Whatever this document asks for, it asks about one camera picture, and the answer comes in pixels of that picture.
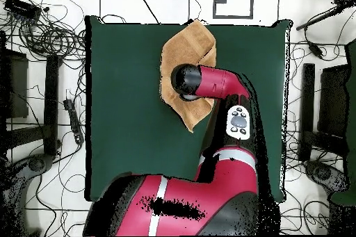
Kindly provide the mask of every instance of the black border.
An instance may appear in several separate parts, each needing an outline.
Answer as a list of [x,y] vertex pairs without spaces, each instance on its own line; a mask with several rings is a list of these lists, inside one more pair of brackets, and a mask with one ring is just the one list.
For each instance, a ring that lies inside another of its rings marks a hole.
[[89,120],[89,126],[86,126],[86,185],[84,189],[84,198],[91,202],[90,191],[92,187],[92,26],[90,23],[90,16],[84,17],[84,23],[86,24],[85,46],[86,46],[86,63],[84,65],[84,71],[86,72],[86,120]]
[[216,1],[213,1],[213,19],[253,19],[253,4],[254,0],[250,0],[250,15],[238,16],[238,15],[216,15]]

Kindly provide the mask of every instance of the button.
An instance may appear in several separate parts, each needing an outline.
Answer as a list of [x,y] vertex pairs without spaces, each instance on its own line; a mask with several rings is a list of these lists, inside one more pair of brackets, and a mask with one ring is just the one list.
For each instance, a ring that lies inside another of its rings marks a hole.
[[243,117],[240,117],[240,116],[234,116],[231,119],[231,123],[233,126],[237,126],[238,128],[245,128],[248,124],[246,122],[246,119],[244,119]]

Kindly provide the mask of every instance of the wire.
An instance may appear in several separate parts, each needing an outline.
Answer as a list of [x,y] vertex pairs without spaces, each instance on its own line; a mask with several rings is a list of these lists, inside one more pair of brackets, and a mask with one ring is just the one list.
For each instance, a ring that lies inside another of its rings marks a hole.
[[50,208],[49,206],[47,206],[46,204],[44,204],[41,199],[38,197],[38,190],[40,189],[40,186],[41,186],[41,183],[42,183],[42,174],[40,175],[40,183],[38,184],[38,187],[36,189],[36,193],[35,193],[35,196],[36,196],[36,199],[38,200],[38,202],[43,205],[44,207],[48,208],[49,210],[53,211],[54,213],[54,219],[52,220],[51,224],[48,226],[46,232],[44,233],[44,237],[47,237],[47,233],[49,231],[49,229],[51,228],[51,226],[53,225],[54,221],[56,220],[57,218],[57,213],[52,209]]
[[202,6],[200,5],[200,3],[199,3],[197,0],[195,0],[195,2],[197,2],[197,4],[198,4],[199,7],[200,7],[199,14],[197,15],[197,18],[196,18],[196,19],[199,19],[200,13],[202,12]]
[[155,18],[157,24],[160,24],[160,22],[158,21],[157,17],[154,15],[154,13],[152,12],[151,8],[148,6],[146,0],[143,0],[148,8],[148,10],[151,12],[152,16]]
[[85,223],[73,224],[73,225],[68,229],[68,231],[65,233],[64,237],[69,236],[68,234],[69,234],[70,230],[72,230],[73,227],[75,227],[75,226],[83,226],[83,225],[85,225]]
[[119,18],[122,20],[122,23],[126,23],[125,18],[123,18],[123,17],[121,17],[121,16],[119,16],[119,15],[114,15],[114,14],[107,14],[107,15],[103,16],[103,17],[102,17],[103,23],[106,23],[106,22],[104,21],[104,18],[105,18],[106,16],[119,17]]
[[[319,14],[313,16],[311,19],[308,20],[307,24],[308,24],[310,21],[312,21],[314,18],[316,18],[316,17],[318,17],[318,16],[320,16],[320,15],[323,15],[323,14],[325,14],[325,13],[328,13],[328,12],[330,12],[330,11],[336,9],[336,8],[338,8],[338,6],[332,7],[332,8],[329,9],[329,10],[326,10],[326,11],[324,11],[324,12],[321,12],[321,13],[319,13]],[[350,17],[346,20],[345,24],[342,26],[336,44],[333,44],[333,45],[334,45],[334,51],[333,51],[333,52],[334,52],[335,57],[332,58],[332,59],[325,59],[324,57],[327,56],[327,53],[326,53],[326,50],[325,50],[325,54],[322,55],[321,60],[324,60],[324,61],[333,61],[333,60],[337,59],[339,56],[340,56],[340,57],[345,57],[345,56],[343,56],[343,55],[340,55],[339,41],[340,41],[340,38],[341,38],[341,34],[342,34],[342,32],[343,32],[343,29],[345,28],[346,24],[348,23],[348,21],[351,19],[351,17],[352,17],[355,13],[356,13],[356,9],[353,11],[353,13],[350,15]],[[308,37],[307,37],[307,29],[308,29],[307,27],[304,28],[304,37],[305,37],[307,43],[308,43],[309,45],[311,45],[311,44],[313,44],[313,42],[311,42],[311,41],[308,39]]]

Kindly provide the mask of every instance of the black stand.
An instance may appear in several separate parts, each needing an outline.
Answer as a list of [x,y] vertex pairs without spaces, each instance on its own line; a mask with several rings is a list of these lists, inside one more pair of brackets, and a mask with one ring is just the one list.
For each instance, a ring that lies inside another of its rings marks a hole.
[[[10,107],[10,59],[6,55],[5,33],[0,31],[0,236],[32,236],[26,228],[26,191],[32,178],[49,170],[56,157],[58,124],[57,55],[47,56],[44,96],[44,126],[6,130],[6,115]],[[44,154],[23,158],[8,165],[9,149],[43,139]]]
[[311,26],[317,22],[321,22],[322,20],[329,18],[331,16],[337,15],[341,12],[343,12],[345,9],[356,6],[356,1],[350,1],[348,3],[344,4],[339,4],[335,9],[329,11],[328,13],[321,15],[320,17],[317,17],[316,19],[313,19],[306,24],[302,24],[301,26],[297,27],[297,31],[300,31],[301,29],[308,28],[308,26]]

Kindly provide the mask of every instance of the black cable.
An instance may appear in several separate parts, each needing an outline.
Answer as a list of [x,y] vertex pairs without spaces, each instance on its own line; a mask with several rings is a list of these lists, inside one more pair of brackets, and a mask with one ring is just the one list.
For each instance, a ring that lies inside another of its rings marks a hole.
[[44,204],[44,203],[41,201],[41,199],[38,197],[38,190],[40,189],[41,183],[42,183],[42,174],[40,175],[40,183],[38,184],[38,187],[37,187],[36,192],[35,192],[36,199],[38,200],[38,202],[39,202],[41,205],[43,205],[44,207],[46,207],[46,208],[48,208],[48,209],[50,209],[51,211],[54,212],[54,219],[52,220],[51,224],[48,226],[46,232],[44,233],[44,234],[45,234],[44,237],[47,237],[47,233],[48,233],[49,229],[52,227],[54,221],[55,221],[56,218],[57,218],[57,213],[56,213],[52,208],[50,208],[49,206],[47,206],[46,204]]
[[199,14],[197,15],[197,18],[196,18],[196,19],[199,19],[200,13],[202,12],[202,6],[200,5],[200,3],[199,3],[197,0],[195,0],[195,2],[197,2],[197,4],[198,4],[199,7],[200,7]]
[[329,206],[328,206],[325,202],[321,202],[320,200],[312,200],[312,201],[310,201],[310,202],[308,202],[307,204],[304,205],[304,208],[303,208],[303,218],[304,218],[305,226],[306,226],[308,232],[309,232],[311,235],[314,235],[314,234],[313,234],[312,231],[310,230],[308,223],[310,223],[310,224],[319,223],[322,227],[325,227],[326,229],[327,229],[327,227],[328,227],[328,221],[326,220],[326,217],[324,217],[323,215],[322,215],[322,218],[326,221],[326,224],[317,221],[315,217],[308,217],[308,218],[306,217],[306,215],[307,215],[306,209],[307,209],[307,207],[308,207],[310,204],[313,204],[313,203],[322,204],[323,206],[326,206],[327,208],[329,208]]
[[83,226],[83,225],[85,225],[85,223],[73,224],[73,225],[68,229],[68,231],[65,233],[64,237],[69,236],[68,234],[69,234],[70,230],[72,230],[73,227],[75,227],[75,226]]
[[146,0],[143,0],[143,1],[145,2],[145,4],[146,4],[148,10],[151,12],[152,16],[155,18],[157,24],[161,24],[161,23],[158,21],[157,17],[156,17],[156,16],[154,15],[154,13],[152,12],[151,8],[148,6]]
[[[338,8],[338,6],[332,7],[332,8],[329,9],[329,10],[326,10],[326,11],[324,11],[324,12],[321,12],[321,13],[319,13],[319,14],[313,16],[311,19],[308,20],[307,23],[309,23],[309,22],[312,21],[314,18],[316,18],[316,17],[318,17],[318,16],[320,16],[320,15],[323,15],[323,14],[325,14],[325,13],[330,12],[331,10],[334,10],[335,8]],[[350,15],[350,17],[346,20],[345,24],[343,25],[343,27],[342,27],[342,29],[341,29],[341,31],[340,31],[340,34],[339,34],[339,37],[338,37],[338,39],[337,39],[336,44],[333,44],[333,46],[334,46],[334,51],[333,51],[333,52],[334,52],[335,57],[334,57],[333,59],[325,59],[324,57],[327,56],[327,53],[326,53],[326,50],[325,50],[325,55],[324,55],[324,54],[321,54],[321,55],[319,56],[319,58],[320,58],[321,60],[324,60],[324,61],[333,61],[333,60],[337,59],[339,56],[340,56],[340,57],[345,57],[345,56],[340,55],[339,41],[340,41],[340,38],[341,38],[341,34],[342,34],[342,32],[343,32],[343,29],[345,28],[345,25],[348,23],[348,21],[351,19],[351,17],[352,17],[355,13],[356,13],[356,10],[355,10],[355,11]],[[307,27],[304,28],[304,37],[305,37],[305,39],[306,39],[306,41],[307,41],[309,47],[312,47],[312,46],[318,47],[317,44],[311,42],[311,41],[308,39],[308,37],[307,37],[307,29],[308,29]]]
[[123,17],[121,17],[121,16],[119,16],[119,15],[114,15],[114,14],[107,14],[107,15],[103,16],[103,17],[102,17],[103,23],[106,23],[106,22],[104,21],[104,18],[105,18],[106,16],[119,17],[119,18],[122,20],[122,23],[125,23],[125,24],[126,24],[125,18],[123,18]]

